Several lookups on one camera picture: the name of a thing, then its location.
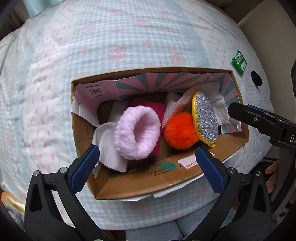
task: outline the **pink plush scrunchie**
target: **pink plush scrunchie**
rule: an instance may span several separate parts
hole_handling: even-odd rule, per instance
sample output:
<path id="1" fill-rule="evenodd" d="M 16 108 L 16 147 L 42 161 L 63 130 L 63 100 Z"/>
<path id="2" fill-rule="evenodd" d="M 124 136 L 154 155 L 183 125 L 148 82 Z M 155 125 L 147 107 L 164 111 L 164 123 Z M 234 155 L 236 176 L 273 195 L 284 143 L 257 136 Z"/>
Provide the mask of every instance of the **pink plush scrunchie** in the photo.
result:
<path id="1" fill-rule="evenodd" d="M 142 105 L 129 107 L 117 123 L 114 147 L 128 160 L 146 158 L 160 136 L 160 121 L 155 111 Z"/>

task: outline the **open cardboard box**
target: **open cardboard box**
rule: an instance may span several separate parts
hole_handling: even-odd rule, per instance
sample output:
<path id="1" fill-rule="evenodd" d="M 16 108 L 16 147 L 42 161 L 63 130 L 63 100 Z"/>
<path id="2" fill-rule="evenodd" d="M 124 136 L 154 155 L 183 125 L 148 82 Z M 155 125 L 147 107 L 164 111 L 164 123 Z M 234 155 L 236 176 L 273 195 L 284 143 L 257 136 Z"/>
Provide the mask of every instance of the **open cardboard box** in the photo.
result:
<path id="1" fill-rule="evenodd" d="M 159 72 L 187 72 L 192 74 L 228 73 L 232 77 L 239 100 L 243 103 L 241 93 L 232 71 L 194 67 L 132 69 L 89 76 L 72 82 L 71 96 L 75 93 L 76 85 L 80 83 L 93 83 L 101 80 L 118 80 L 142 73 Z M 141 95 L 141 98 L 152 98 L 153 100 L 158 98 L 158 102 L 164 102 L 165 95 L 163 93 L 156 93 L 152 95 Z M 100 124 L 107 122 L 112 105 L 113 103 L 111 101 L 107 101 L 101 103 L 98 107 Z M 75 113 L 72 113 L 72 125 L 77 155 L 81 156 L 92 144 L 92 137 L 96 127 Z M 210 152 L 213 153 L 216 158 L 223 161 L 243 147 L 248 140 L 248 126 L 242 123 L 242 131 L 231 134 L 220 134 L 215 147 L 211 148 Z M 96 178 L 94 175 L 89 177 L 87 181 L 88 187 L 97 200 L 125 199 L 143 194 L 150 194 L 171 187 L 202 173 L 198 165 L 186 169 L 178 163 L 178 160 L 194 155 L 196 147 L 197 146 L 195 145 L 186 151 L 176 151 L 170 148 L 163 137 L 161 137 L 160 154 L 150 165 L 144 165 L 144 168 L 142 169 L 137 169 L 136 171 L 121 175 L 113 175 L 110 169 L 102 166 Z"/>

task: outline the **yellow sponge edge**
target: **yellow sponge edge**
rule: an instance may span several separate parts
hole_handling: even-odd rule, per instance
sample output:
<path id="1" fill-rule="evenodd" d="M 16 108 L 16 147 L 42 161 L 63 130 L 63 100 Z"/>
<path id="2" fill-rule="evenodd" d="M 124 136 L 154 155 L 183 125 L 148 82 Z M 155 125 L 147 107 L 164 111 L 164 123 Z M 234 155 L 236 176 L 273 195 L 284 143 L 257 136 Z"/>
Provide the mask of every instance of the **yellow sponge edge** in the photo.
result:
<path id="1" fill-rule="evenodd" d="M 192 118 L 193 118 L 193 125 L 194 125 L 194 130 L 195 133 L 197 135 L 197 137 L 205 144 L 207 144 L 209 147 L 214 147 L 215 143 L 214 142 L 209 142 L 207 141 L 202 134 L 200 133 L 199 129 L 198 129 L 198 119 L 197 119 L 197 110 L 195 108 L 195 102 L 196 102 L 196 98 L 198 95 L 199 91 L 196 92 L 192 98 L 192 102 L 191 102 L 191 111 L 192 111 Z"/>

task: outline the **green wet wipes pack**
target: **green wet wipes pack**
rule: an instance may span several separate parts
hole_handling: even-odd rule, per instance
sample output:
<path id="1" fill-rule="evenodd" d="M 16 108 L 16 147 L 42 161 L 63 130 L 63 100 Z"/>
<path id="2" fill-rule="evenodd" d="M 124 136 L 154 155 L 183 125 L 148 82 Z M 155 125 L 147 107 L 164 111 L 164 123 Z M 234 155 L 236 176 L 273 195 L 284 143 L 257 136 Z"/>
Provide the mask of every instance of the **green wet wipes pack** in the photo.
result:
<path id="1" fill-rule="evenodd" d="M 240 74 L 244 73 L 244 69 L 246 68 L 247 62 L 239 50 L 237 51 L 236 56 L 232 58 L 232 63 L 234 64 L 234 66 Z"/>

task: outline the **sticker on box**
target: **sticker on box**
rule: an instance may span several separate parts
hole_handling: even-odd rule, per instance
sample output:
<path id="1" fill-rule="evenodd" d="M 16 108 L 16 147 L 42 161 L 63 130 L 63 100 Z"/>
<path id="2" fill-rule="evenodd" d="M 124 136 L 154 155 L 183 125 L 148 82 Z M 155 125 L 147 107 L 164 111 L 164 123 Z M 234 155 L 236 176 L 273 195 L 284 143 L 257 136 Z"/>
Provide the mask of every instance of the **sticker on box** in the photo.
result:
<path id="1" fill-rule="evenodd" d="M 186 169 L 189 169 L 189 168 L 197 165 L 195 155 L 185 157 L 185 158 L 179 160 L 178 163 L 181 164 L 182 166 L 184 166 Z"/>
<path id="2" fill-rule="evenodd" d="M 85 88 L 89 97 L 95 98 L 105 94 L 104 88 L 100 85 L 93 85 Z"/>

